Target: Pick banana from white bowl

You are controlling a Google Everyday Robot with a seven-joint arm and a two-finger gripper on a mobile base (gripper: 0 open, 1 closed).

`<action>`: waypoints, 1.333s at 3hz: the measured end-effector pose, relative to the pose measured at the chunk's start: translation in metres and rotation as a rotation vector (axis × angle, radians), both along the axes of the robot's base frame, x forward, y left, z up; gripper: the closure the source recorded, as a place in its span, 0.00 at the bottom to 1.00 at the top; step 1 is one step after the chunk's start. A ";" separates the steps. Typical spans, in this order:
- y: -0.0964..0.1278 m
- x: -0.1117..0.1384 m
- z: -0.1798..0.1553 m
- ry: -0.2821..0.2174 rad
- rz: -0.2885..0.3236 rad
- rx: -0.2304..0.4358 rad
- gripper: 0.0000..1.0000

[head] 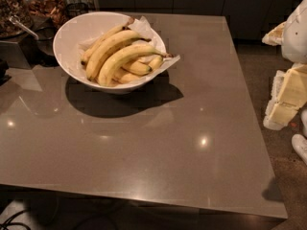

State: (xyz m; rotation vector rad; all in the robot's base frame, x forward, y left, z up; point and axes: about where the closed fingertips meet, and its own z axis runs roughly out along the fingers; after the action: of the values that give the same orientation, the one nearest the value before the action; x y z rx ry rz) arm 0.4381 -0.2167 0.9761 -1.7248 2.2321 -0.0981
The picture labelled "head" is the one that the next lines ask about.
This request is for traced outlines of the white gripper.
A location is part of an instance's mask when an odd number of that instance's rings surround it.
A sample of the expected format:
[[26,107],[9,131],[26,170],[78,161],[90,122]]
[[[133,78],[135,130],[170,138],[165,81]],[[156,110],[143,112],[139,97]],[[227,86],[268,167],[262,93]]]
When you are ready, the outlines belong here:
[[286,127],[307,103],[307,0],[302,0],[285,22],[262,38],[262,42],[281,45],[282,56],[295,63],[286,72],[278,70],[272,83],[264,127],[280,130]]

